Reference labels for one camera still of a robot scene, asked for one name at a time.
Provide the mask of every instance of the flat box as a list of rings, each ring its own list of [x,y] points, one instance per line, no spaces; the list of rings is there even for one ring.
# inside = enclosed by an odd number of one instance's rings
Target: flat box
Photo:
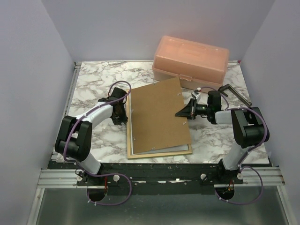
[[[183,88],[218,89],[223,85],[228,57],[229,50],[225,48],[163,36],[152,65],[154,79],[179,77]]]

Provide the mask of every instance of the marble tabletop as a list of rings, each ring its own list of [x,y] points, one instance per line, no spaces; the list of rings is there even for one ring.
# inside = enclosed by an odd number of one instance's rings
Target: marble tabletop
[[[152,61],[83,62],[69,115],[77,116],[89,110],[98,99],[107,96],[110,85],[115,81],[128,81],[133,88],[156,82],[153,79],[152,63]],[[227,83],[249,99],[238,62],[228,63],[224,84]],[[119,87],[128,88],[125,84],[120,84]],[[233,94],[226,93],[229,95],[227,99],[231,108],[242,105]],[[182,94],[187,104],[191,90],[182,88]],[[202,94],[199,103],[207,103],[207,94]],[[115,126],[111,119],[104,120],[93,129],[91,153],[97,160],[106,163],[218,163],[228,153],[234,141],[231,125],[212,125],[201,117],[189,120],[188,124],[193,149],[190,155],[127,159],[126,126]],[[63,161],[60,154],[57,161]],[[245,163],[269,163],[264,145],[254,150]]]

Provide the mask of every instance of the container lid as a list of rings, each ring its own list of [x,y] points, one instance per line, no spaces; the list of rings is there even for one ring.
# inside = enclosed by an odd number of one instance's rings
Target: container lid
[[[201,74],[211,71],[225,75],[228,56],[229,51],[225,48],[163,36],[155,53],[153,67],[202,79]],[[212,82],[219,81],[219,77],[212,76],[211,79]]]

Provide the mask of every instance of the wall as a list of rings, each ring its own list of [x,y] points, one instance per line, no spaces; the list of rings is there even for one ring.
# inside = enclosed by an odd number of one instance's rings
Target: wall
[[[269,126],[266,147],[280,165],[300,223],[299,12],[299,0],[276,0],[241,67],[251,99]]]
[[[163,35],[240,60],[274,0],[42,0],[75,61],[151,60]]]
[[[74,64],[39,0],[0,7],[0,224],[26,224]]]

